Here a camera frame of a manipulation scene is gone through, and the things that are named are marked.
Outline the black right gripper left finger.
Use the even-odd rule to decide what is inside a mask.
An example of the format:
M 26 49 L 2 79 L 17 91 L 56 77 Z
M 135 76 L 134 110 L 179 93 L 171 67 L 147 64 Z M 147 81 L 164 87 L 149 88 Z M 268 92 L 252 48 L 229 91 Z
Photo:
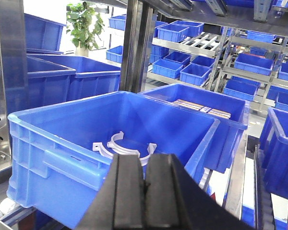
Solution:
M 135 155 L 115 155 L 108 175 L 77 230 L 142 230 L 144 179 Z

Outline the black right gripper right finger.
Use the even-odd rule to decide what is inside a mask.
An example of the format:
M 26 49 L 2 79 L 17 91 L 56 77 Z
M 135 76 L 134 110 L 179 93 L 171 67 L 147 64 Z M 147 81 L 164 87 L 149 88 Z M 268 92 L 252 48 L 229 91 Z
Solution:
M 250 230 L 189 176 L 174 154 L 150 158 L 145 179 L 147 230 Z

